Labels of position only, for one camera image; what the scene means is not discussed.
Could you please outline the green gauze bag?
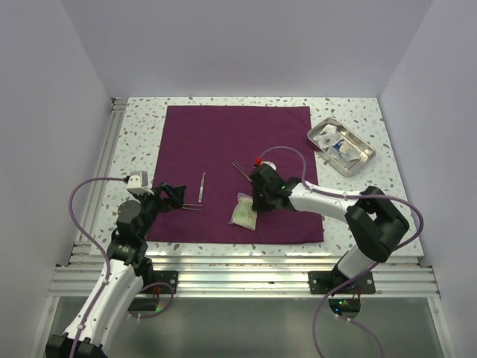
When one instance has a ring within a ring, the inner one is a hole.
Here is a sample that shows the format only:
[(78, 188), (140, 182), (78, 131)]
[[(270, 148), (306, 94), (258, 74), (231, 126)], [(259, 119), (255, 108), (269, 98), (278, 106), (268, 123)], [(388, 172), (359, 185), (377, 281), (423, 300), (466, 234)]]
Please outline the green gauze bag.
[(237, 195), (237, 205), (231, 215), (230, 224), (247, 228), (254, 231), (256, 229), (257, 212), (253, 210), (253, 198), (244, 193)]

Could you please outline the thin dark tweezers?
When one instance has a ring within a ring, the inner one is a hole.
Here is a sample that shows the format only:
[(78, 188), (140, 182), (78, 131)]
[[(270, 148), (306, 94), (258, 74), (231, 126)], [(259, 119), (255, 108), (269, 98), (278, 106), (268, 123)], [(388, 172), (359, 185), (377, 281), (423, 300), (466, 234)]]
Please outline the thin dark tweezers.
[(246, 173), (245, 170), (243, 170), (243, 168), (236, 162), (236, 161), (233, 161), (232, 162), (232, 165), (241, 173), (241, 175), (243, 175), (250, 183), (252, 182), (250, 176), (248, 173)]

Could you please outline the clear pouch with small parts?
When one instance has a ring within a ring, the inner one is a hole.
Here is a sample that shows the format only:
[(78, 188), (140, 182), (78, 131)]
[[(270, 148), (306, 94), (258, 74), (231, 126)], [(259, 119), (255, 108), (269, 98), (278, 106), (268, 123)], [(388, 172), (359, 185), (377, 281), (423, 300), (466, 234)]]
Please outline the clear pouch with small parts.
[(323, 130), (315, 137), (318, 146), (322, 149), (333, 146), (336, 142), (336, 127), (326, 125)]

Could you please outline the clear bag blue white gloves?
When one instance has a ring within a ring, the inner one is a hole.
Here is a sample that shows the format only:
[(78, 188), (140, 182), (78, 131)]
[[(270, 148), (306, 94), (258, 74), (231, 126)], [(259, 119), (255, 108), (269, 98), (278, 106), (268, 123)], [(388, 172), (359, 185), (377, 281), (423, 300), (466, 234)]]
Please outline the clear bag blue white gloves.
[(329, 154), (343, 163), (351, 163), (360, 159), (359, 152), (345, 139), (340, 139), (331, 146)]

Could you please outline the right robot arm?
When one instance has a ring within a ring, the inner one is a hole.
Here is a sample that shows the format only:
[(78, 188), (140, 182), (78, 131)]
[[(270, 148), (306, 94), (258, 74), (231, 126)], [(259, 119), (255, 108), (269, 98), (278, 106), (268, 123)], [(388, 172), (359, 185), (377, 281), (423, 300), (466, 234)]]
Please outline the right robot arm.
[(315, 213), (348, 225), (355, 244), (324, 281), (339, 292), (350, 292), (358, 285), (358, 274), (374, 263), (386, 262), (409, 230), (404, 215), (374, 186), (348, 194), (299, 178), (284, 180), (265, 163), (250, 173), (250, 182), (253, 210), (258, 213), (278, 209)]

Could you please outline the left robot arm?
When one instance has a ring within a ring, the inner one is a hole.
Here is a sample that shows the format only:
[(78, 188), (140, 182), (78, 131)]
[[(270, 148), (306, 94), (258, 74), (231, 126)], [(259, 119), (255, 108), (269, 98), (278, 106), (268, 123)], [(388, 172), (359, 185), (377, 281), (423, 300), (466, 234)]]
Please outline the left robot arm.
[(106, 357), (135, 297), (160, 284), (146, 256), (145, 237), (160, 213), (183, 207), (186, 186), (149, 188), (132, 180), (126, 179), (132, 199), (119, 206), (111, 242), (101, 252), (100, 276), (72, 323), (48, 339), (47, 357)]

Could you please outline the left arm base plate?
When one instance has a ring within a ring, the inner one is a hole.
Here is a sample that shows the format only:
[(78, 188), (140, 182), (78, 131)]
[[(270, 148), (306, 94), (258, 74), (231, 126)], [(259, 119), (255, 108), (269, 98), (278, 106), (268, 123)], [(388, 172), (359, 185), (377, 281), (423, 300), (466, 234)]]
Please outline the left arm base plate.
[(153, 295), (176, 294), (179, 283), (179, 272), (170, 270), (154, 271), (152, 277), (146, 282), (143, 292)]

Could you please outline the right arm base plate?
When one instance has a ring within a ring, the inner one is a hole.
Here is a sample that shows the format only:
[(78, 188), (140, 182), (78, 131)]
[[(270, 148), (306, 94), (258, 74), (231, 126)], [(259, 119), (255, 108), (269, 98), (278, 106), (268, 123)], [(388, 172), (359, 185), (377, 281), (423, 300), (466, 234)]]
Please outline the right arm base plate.
[[(308, 273), (309, 291), (313, 295), (324, 295), (349, 280), (348, 277), (342, 275), (339, 271), (310, 271)], [(354, 293), (375, 294), (376, 287), (373, 274), (367, 272), (348, 283), (336, 294), (351, 295)]]

